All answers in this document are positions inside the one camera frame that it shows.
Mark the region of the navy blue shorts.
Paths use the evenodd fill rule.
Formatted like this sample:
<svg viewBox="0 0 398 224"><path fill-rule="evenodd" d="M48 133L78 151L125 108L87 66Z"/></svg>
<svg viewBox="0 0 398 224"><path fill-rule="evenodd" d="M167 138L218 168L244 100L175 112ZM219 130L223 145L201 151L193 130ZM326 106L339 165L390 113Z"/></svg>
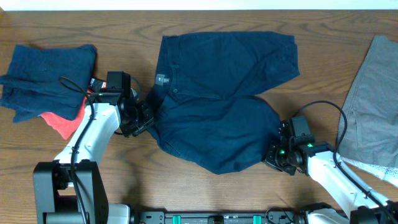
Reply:
<svg viewBox="0 0 398 224"><path fill-rule="evenodd" d="M164 152L214 174L261 162L279 114L260 94L299 76L292 35L197 32L163 36L146 100L149 133Z"/></svg>

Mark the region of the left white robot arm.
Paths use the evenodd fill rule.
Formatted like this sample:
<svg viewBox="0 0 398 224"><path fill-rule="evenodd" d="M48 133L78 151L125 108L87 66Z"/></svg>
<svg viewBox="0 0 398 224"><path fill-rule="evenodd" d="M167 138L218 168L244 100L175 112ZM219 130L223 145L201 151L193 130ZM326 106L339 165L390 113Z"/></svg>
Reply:
<svg viewBox="0 0 398 224"><path fill-rule="evenodd" d="M138 136L154 121L145 101L121 93L94 93L70 142L33 172L38 223L138 223L130 206L109 202L99 171L109 140L120 130Z"/></svg>

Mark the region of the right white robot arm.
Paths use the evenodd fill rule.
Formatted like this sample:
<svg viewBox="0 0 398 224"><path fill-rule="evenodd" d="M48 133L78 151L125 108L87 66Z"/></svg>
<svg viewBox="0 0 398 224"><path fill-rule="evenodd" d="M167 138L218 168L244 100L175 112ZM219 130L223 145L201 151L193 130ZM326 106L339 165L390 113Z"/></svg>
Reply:
<svg viewBox="0 0 398 224"><path fill-rule="evenodd" d="M282 122L262 161L279 172L299 172L318 182L341 208L337 212L325 203L309 205L294 215L294 223L397 223L397 203L356 175L336 148L316 142L303 118Z"/></svg>

